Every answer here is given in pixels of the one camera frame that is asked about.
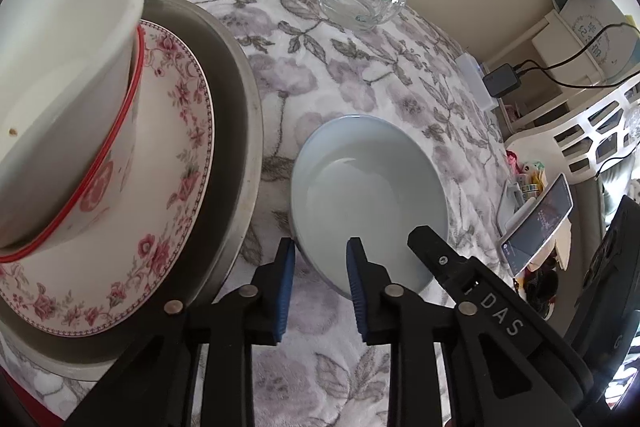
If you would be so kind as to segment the pink floral round plate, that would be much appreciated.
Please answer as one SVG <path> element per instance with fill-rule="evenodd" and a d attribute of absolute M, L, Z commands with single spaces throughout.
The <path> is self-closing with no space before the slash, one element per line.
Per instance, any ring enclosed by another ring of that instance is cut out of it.
<path fill-rule="evenodd" d="M 170 30 L 145 20 L 138 91 L 111 150 L 61 228 L 1 267 L 1 301 L 60 337 L 111 329 L 139 309 L 179 258 L 200 211 L 215 144 L 204 70 Z"/>

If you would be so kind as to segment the pale blue round bowl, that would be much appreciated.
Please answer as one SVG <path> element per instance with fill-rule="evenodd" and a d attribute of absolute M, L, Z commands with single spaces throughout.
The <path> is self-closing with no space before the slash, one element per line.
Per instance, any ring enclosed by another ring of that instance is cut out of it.
<path fill-rule="evenodd" d="M 428 225 L 447 237 L 448 206 L 430 158 L 406 132 L 380 118 L 347 115 L 322 124 L 298 153 L 290 222 L 306 261 L 342 296 L 350 295 L 352 237 L 393 281 L 420 293 L 433 275 L 410 251 L 408 235 Z"/>

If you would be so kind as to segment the strawberry pattern bowl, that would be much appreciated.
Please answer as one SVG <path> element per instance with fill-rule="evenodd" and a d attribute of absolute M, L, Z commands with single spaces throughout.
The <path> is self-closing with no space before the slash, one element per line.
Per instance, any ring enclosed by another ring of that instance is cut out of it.
<path fill-rule="evenodd" d="M 144 59 L 144 29 L 137 29 L 128 90 L 114 124 L 85 176 L 63 208 L 31 241 L 1 251 L 1 262 L 26 257 L 76 239 L 119 202 L 134 160 Z"/>

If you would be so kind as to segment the large stainless steel basin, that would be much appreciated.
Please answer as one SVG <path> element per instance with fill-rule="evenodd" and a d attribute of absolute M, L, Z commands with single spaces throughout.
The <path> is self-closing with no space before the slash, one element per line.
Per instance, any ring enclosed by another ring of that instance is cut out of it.
<path fill-rule="evenodd" d="M 49 335 L 1 307 L 1 338 L 42 371 L 96 381 L 173 303 L 211 303 L 238 257 L 262 171 L 262 106 L 242 46 L 209 12 L 186 0 L 144 0 L 143 17 L 180 37 L 203 66 L 215 105 L 212 173 L 181 256 L 150 299 L 126 321 L 86 338 Z"/>

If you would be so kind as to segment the white square bowl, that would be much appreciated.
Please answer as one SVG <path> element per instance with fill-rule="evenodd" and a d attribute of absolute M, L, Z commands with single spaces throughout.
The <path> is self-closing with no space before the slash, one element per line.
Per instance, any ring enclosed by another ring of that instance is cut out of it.
<path fill-rule="evenodd" d="M 2 0 L 2 246 L 40 233 L 85 176 L 124 101 L 142 8 Z"/>

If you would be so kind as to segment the red patterned cloth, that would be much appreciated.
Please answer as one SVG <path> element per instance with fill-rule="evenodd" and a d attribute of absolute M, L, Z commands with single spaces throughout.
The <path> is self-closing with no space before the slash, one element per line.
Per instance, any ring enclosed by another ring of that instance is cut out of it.
<path fill-rule="evenodd" d="M 1 375 L 3 379 L 2 389 L 11 397 L 11 404 L 19 407 L 35 426 L 49 426 L 48 410 L 20 384 L 17 384 L 5 369 L 1 369 Z"/>

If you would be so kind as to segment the smartphone on stand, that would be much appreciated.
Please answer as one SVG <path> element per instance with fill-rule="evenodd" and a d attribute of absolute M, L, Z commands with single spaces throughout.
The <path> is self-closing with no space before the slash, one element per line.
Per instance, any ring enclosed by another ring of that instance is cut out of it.
<path fill-rule="evenodd" d="M 512 225 L 500 239 L 498 248 L 511 274 L 517 277 L 538 255 L 573 209 L 570 186 L 560 173 L 542 194 L 529 199 L 513 216 Z"/>

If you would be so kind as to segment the white lattice shelf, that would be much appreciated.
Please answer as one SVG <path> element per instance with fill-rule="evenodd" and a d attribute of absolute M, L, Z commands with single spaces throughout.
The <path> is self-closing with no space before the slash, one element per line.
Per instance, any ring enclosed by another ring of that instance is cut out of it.
<path fill-rule="evenodd" d="M 484 63 L 515 69 L 550 66 L 582 49 L 578 35 L 551 11 Z M 521 86 L 499 100 L 507 150 L 521 161 L 539 160 L 549 179 L 564 173 L 570 184 L 593 178 L 637 144 L 625 116 L 639 106 L 639 69 L 617 88 L 600 87 L 603 70 L 589 53 L 554 72 L 533 70 Z"/>

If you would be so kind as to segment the black power adapter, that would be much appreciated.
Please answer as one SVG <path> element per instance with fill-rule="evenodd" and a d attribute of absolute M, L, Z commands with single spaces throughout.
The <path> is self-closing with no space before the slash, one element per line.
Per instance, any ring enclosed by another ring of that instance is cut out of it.
<path fill-rule="evenodd" d="M 502 64 L 488 72 L 483 78 L 484 86 L 491 98 L 503 98 L 521 87 L 521 79 L 510 64 Z"/>

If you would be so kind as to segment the white power strip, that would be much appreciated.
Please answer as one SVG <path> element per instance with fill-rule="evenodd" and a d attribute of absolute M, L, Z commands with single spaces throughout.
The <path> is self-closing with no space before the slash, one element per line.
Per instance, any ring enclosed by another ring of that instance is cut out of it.
<path fill-rule="evenodd" d="M 484 83 L 485 74 L 476 58 L 469 53 L 462 53 L 456 58 L 456 64 L 477 106 L 484 112 L 496 109 L 498 101 L 489 95 Z"/>

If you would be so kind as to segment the floral fleece tablecloth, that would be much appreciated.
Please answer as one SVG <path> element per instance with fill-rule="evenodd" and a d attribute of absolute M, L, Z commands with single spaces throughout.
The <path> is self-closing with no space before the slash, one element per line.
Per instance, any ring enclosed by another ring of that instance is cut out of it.
<path fill-rule="evenodd" d="M 494 117 L 466 90 L 454 64 L 461 48 L 445 31 L 412 9 L 351 32 L 325 20 L 317 0 L 188 1 L 238 39 L 262 99 L 262 181 L 227 289 L 248 282 L 288 234 L 290 176 L 308 135 L 347 114 L 386 119 L 423 148 L 445 187 L 450 244 L 504 273 L 495 215 L 506 151 Z M 362 343 L 352 304 L 299 261 L 283 341 L 254 353 L 257 424 L 382 426 L 388 368 L 386 349 Z"/>

